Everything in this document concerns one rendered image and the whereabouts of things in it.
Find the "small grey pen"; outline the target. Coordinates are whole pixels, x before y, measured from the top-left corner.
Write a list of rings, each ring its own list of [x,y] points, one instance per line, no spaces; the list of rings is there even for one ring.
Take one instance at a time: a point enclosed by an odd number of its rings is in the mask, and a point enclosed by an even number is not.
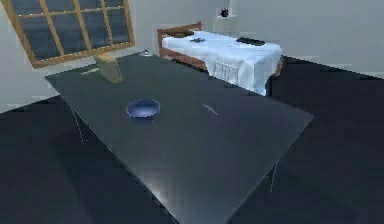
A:
[[[209,105],[206,105],[206,104],[202,104],[203,107],[205,107],[208,111],[210,111],[211,113],[215,114],[215,115],[219,115],[213,107],[209,106]]]

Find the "dark grey table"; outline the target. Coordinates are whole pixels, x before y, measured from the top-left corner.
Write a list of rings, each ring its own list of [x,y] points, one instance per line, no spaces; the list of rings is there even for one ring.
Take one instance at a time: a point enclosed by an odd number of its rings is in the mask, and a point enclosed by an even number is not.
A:
[[[117,84],[79,69],[46,79],[179,224],[227,224],[313,118],[157,56],[118,63]],[[130,119],[137,99],[160,115]]]

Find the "blue bowl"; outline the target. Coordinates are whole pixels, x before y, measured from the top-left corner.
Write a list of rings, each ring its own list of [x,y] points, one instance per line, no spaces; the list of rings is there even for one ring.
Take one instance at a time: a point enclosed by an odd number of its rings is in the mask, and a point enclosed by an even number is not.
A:
[[[132,120],[153,121],[161,111],[161,104],[155,99],[137,99],[132,101],[125,109]]]

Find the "wooden bed with white sheet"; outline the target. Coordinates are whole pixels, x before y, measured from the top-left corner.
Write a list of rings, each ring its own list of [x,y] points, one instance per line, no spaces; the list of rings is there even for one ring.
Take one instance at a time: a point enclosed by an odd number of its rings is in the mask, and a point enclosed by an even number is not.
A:
[[[191,30],[194,35],[174,38],[171,30]],[[279,76],[282,69],[282,48],[266,42],[252,46],[236,42],[236,38],[202,31],[201,23],[158,29],[159,55],[206,70],[210,76],[266,96],[267,81]],[[200,43],[190,42],[202,38]]]

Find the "brown pillow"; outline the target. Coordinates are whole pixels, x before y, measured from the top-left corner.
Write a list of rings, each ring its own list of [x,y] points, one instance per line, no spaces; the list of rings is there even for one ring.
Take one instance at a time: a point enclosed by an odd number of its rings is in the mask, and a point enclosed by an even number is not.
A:
[[[194,35],[194,31],[191,30],[171,30],[166,33],[170,37],[185,38]]]

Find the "flat black rectangular object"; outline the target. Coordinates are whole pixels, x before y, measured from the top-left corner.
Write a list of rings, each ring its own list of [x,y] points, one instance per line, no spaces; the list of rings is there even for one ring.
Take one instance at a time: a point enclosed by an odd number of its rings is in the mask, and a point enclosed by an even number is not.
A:
[[[236,39],[236,42],[241,44],[252,45],[252,46],[263,46],[266,43],[265,41],[262,41],[262,40],[257,40],[257,39],[247,38],[247,37],[239,37]]]

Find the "white nightstand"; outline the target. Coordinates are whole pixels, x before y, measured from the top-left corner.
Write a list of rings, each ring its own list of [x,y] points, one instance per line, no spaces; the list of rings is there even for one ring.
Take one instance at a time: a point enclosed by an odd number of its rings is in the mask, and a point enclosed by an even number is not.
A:
[[[237,15],[229,15],[227,17],[216,16],[213,18],[213,31],[215,33],[233,33],[237,23]]]

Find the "wooden framed window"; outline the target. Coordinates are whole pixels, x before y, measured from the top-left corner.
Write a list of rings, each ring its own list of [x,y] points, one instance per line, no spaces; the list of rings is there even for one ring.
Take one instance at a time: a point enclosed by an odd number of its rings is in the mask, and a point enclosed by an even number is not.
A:
[[[34,68],[135,45],[128,0],[0,3]]]

